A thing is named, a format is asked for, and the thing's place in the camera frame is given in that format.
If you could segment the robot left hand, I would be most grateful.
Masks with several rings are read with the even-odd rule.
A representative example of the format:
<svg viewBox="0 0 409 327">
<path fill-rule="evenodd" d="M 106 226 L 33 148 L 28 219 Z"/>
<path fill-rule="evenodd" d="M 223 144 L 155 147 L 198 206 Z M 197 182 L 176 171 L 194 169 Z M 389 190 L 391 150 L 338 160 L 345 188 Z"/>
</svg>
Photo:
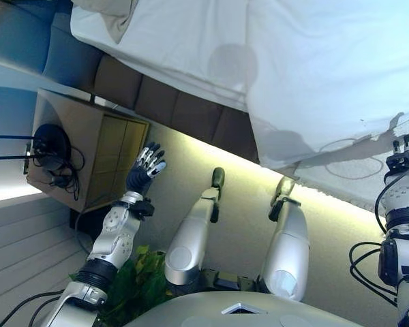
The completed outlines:
<svg viewBox="0 0 409 327">
<path fill-rule="evenodd" d="M 165 151 L 159 143 L 150 142 L 139 152 L 125 180 L 126 191 L 145 196 L 153 182 L 167 166 Z"/>
</svg>

